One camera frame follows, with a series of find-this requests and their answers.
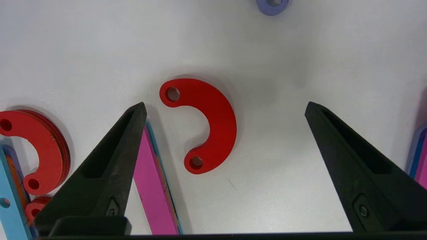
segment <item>blue block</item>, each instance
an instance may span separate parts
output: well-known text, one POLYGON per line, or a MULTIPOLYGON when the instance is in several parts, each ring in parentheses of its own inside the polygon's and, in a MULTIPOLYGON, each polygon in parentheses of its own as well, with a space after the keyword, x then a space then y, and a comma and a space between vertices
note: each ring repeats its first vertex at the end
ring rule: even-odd
MULTIPOLYGON (((21 181, 21 183, 23 183, 24 181, 24 175, 22 173, 22 169, 21 169, 21 165, 19 164, 19 160, 18 160, 18 156, 16 155, 15 150, 13 149, 13 147, 9 146, 8 144, 4 144, 3 145, 3 151, 5 154, 9 155, 10 157, 12 157, 13 160, 13 164, 15 164, 15 169, 18 172, 19 175, 19 179, 21 181)), ((29 194, 27 193, 27 191, 25 192, 25 198, 27 199, 27 202, 30 203, 31 202, 31 198, 29 197, 29 194)), ((35 229, 34 224, 32 224, 29 227, 30 231, 31 231, 31 235, 33 237, 36 237, 38 235, 37 230, 35 229)))
POLYGON ((405 172, 412 178, 415 178, 415 174, 418 168, 418 162, 421 157, 421 151, 423 149, 424 139, 426 137, 427 125, 423 125, 417 128, 412 138, 411 147, 409 149, 408 159, 406 161, 405 172))
POLYGON ((0 145, 0 221, 8 240, 32 239, 3 148, 0 145))

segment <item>screw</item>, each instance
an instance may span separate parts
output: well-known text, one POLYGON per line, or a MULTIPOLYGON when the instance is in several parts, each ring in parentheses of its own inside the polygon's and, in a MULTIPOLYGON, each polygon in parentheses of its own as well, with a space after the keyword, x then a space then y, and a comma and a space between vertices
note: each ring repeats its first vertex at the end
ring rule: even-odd
POLYGON ((368 209, 365 206, 360 205, 359 211, 360 211, 360 214, 362 215, 362 217, 368 217, 369 212, 368 212, 368 209))

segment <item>red curved piece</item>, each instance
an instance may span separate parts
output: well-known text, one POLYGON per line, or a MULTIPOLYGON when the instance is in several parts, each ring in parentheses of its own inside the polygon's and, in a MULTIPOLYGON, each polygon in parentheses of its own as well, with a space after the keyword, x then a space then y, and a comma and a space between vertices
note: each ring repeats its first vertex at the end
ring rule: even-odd
POLYGON ((48 196, 39 196, 32 200, 25 207, 25 215, 28 219, 28 225, 31 225, 37 214, 52 200, 48 196))
POLYGON ((47 194, 65 180, 70 151, 58 128, 46 117, 31 110, 0 112, 0 134, 25 138, 37 151, 38 168, 23 180, 28 193, 47 194))
POLYGON ((214 86, 197 79, 174 79, 160 88, 160 99, 168 107, 192 106, 208 119, 210 133, 205 143, 191 149, 184 159, 185 168, 193 174, 202 174, 219 166, 231 153, 237 135, 236 117, 226 97, 214 86), (179 98, 168 96, 178 90, 179 98))

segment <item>pink bar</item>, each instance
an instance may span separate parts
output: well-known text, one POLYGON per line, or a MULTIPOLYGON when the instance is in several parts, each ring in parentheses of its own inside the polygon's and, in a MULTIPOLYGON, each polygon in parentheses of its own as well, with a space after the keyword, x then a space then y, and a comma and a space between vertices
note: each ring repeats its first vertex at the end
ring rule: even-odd
POLYGON ((421 150, 420 161, 418 162, 415 180, 427 189, 427 136, 424 139, 423 149, 421 150))
POLYGON ((145 215, 153 235, 178 235, 174 213, 171 212, 168 193, 162 186, 163 179, 158 174, 156 157, 148 134, 144 128, 136 160, 134 180, 144 207, 145 215))

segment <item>purple piece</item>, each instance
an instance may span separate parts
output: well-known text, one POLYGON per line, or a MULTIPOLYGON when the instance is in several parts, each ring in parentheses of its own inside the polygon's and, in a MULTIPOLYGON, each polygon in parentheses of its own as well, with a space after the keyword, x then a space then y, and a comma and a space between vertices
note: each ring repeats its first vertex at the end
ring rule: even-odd
POLYGON ((156 166, 156 155, 147 127, 142 132, 134 180, 153 235, 179 235, 175 213, 169 207, 168 192, 156 166))
POLYGON ((260 11, 267 16, 280 14, 288 6, 289 0, 257 0, 260 11))
POLYGON ((421 151, 415 181, 427 189, 427 139, 424 139, 423 150, 421 151))

